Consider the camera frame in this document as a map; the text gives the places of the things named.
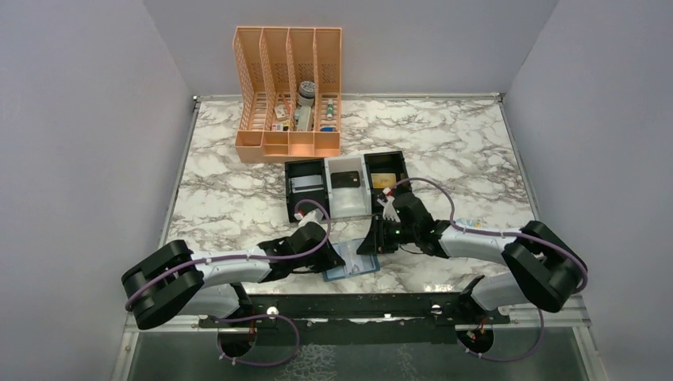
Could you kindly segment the blue leather card holder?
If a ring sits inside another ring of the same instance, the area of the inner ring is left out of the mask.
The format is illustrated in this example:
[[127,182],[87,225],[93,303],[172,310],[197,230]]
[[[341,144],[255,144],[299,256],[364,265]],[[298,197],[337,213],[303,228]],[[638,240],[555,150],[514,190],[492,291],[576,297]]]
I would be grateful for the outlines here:
[[333,247],[339,257],[344,261],[344,265],[323,271],[322,277],[325,282],[348,279],[380,271],[380,264],[375,253],[367,255],[356,253],[357,248],[363,241],[364,239],[360,238],[334,244]]

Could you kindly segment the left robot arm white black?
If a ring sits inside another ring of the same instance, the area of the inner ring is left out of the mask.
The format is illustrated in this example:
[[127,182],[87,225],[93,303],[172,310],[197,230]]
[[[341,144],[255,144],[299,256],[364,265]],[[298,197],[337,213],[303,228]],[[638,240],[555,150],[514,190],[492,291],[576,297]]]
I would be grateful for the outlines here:
[[321,273],[344,264],[329,242],[329,228],[306,217],[290,236],[249,249],[196,252],[184,240],[173,240],[125,272],[121,284],[125,309],[139,329],[179,315],[213,315],[237,326],[249,315],[243,283],[269,283],[297,270]]

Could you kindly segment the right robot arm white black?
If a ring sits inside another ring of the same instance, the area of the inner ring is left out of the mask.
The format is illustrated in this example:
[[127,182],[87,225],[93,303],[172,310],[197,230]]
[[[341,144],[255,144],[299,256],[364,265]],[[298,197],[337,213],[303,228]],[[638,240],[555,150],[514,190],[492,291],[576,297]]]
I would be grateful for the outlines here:
[[382,214],[372,217],[356,251],[390,254],[405,244],[415,244],[427,256],[472,258],[507,267],[500,275],[477,276],[460,292],[455,309],[470,323],[501,306],[527,302],[556,313],[587,278],[586,264],[542,222],[504,232],[461,227],[432,217],[411,193],[390,200]]

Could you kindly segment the grey black stripe card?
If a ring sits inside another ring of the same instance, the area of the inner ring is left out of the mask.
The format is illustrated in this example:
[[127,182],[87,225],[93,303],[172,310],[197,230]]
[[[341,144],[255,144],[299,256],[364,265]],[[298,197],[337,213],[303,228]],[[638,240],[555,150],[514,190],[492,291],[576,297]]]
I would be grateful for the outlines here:
[[290,178],[290,188],[293,193],[320,191],[323,189],[321,175],[305,175]]

